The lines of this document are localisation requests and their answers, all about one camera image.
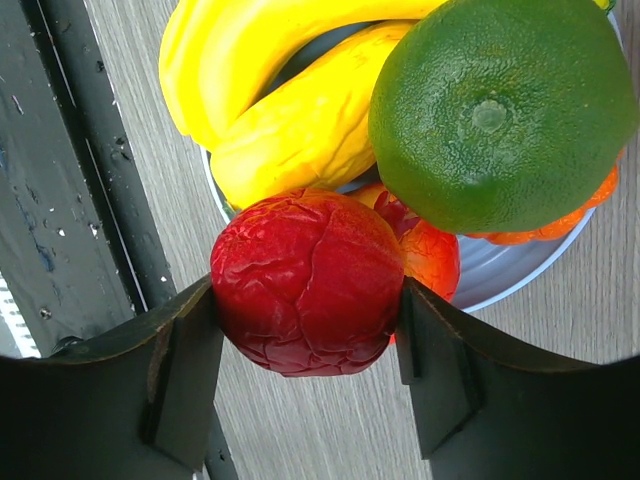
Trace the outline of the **yellow fake lemon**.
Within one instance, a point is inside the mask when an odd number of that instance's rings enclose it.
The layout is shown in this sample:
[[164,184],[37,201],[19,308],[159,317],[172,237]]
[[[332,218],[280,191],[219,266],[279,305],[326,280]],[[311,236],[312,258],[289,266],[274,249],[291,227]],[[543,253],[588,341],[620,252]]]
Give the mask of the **yellow fake lemon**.
[[335,190],[366,172],[375,162],[372,90],[413,25],[386,21],[351,35],[242,114],[211,152],[227,202],[240,210],[292,188]]

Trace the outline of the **orange fake pumpkin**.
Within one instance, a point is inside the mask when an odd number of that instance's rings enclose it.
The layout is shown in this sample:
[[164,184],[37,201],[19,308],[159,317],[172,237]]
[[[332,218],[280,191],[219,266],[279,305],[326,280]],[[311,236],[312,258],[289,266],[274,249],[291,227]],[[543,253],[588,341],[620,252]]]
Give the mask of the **orange fake pumpkin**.
[[530,241],[551,241],[567,235],[593,208],[601,205],[615,192],[618,185],[618,165],[603,181],[591,198],[580,208],[560,219],[536,230],[515,233],[470,234],[469,238],[484,239],[494,245],[521,245]]

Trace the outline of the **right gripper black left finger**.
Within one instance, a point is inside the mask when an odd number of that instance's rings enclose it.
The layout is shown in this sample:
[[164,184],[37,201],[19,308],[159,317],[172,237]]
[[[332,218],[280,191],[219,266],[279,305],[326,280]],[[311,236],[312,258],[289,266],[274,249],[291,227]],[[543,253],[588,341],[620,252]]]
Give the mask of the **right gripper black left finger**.
[[214,302],[200,279],[103,334],[64,340],[50,357],[3,358],[2,477],[222,478]]

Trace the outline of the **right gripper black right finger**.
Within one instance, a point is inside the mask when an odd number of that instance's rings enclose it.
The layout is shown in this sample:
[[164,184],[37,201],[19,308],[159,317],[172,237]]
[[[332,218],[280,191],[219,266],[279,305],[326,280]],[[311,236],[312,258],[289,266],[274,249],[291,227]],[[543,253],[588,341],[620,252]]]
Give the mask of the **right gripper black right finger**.
[[639,360],[598,365],[510,336],[414,279],[396,345],[437,479],[635,479]]

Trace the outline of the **green fake apple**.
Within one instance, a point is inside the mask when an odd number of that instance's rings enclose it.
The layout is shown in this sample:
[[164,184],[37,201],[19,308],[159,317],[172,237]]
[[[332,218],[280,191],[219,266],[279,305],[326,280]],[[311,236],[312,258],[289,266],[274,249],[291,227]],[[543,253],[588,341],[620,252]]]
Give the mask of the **green fake apple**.
[[456,234],[544,227],[585,204],[639,126],[592,1],[449,1],[387,58],[369,113],[380,178]]

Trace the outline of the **red fake strawberry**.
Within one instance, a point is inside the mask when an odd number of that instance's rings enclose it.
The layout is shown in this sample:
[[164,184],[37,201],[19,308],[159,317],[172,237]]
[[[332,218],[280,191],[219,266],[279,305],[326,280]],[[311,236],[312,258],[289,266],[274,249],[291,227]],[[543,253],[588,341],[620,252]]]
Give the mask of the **red fake strawberry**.
[[284,377],[352,375],[389,345],[404,255],[373,209],[302,188],[239,213],[210,275],[219,326],[250,361]]

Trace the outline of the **yellow fake banana bunch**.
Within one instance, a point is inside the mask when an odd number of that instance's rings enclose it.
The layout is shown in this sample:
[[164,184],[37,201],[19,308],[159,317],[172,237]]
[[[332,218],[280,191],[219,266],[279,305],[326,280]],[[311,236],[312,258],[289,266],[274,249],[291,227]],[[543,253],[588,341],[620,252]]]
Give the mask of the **yellow fake banana bunch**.
[[171,118],[184,136],[212,148],[303,46],[339,27],[422,19],[438,2],[189,1],[165,28],[158,73]]

